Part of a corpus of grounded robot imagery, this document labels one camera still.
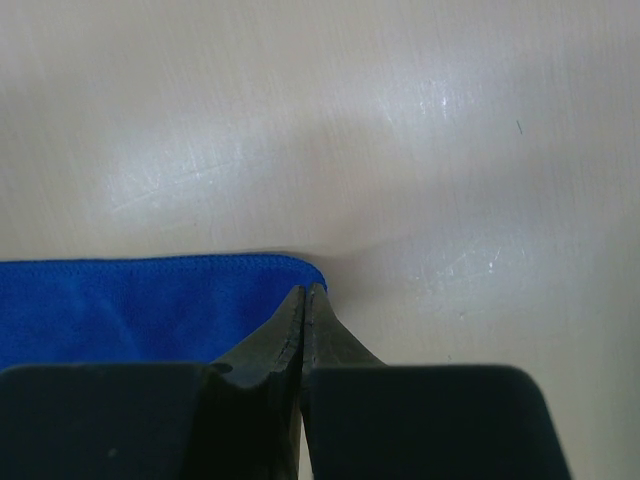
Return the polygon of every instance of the folded cloth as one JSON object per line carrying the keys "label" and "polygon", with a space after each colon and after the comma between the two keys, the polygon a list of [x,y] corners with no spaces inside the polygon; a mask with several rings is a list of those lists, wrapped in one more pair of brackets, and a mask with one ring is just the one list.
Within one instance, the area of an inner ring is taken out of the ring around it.
{"label": "folded cloth", "polygon": [[283,255],[0,263],[0,369],[210,362],[312,283],[315,267]]}

